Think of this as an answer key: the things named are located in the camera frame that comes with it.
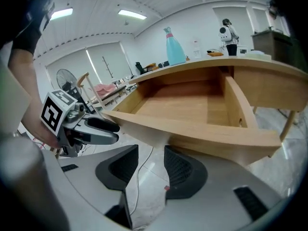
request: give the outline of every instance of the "black pants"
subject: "black pants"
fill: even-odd
[[[237,45],[229,44],[227,45],[227,50],[228,50],[229,56],[236,56]]]

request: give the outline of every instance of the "hand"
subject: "hand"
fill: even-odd
[[[33,99],[22,119],[22,123],[25,128],[38,140],[53,148],[60,148],[56,136],[42,123],[39,118],[42,106],[41,100]]]

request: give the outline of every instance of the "pink cloth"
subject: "pink cloth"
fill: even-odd
[[[99,97],[101,98],[106,93],[113,91],[115,89],[115,85],[114,84],[110,84],[110,85],[98,84],[94,86],[94,89],[97,91]]]

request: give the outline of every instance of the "black fan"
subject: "black fan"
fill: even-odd
[[[71,72],[69,72],[68,70],[66,70],[66,69],[59,69],[58,70],[58,72],[57,72],[57,82],[58,82],[59,87],[63,91],[68,92],[68,91],[76,88],[81,95],[81,88],[78,88],[76,86],[76,82],[77,82],[76,77]]]

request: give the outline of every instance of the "ceiling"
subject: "ceiling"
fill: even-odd
[[[137,36],[157,21],[180,10],[223,0],[54,0],[55,10],[73,8],[73,14],[50,21],[38,42],[34,57],[84,37],[101,34]],[[269,0],[243,0],[266,3]],[[145,20],[118,15],[121,10],[146,15]]]

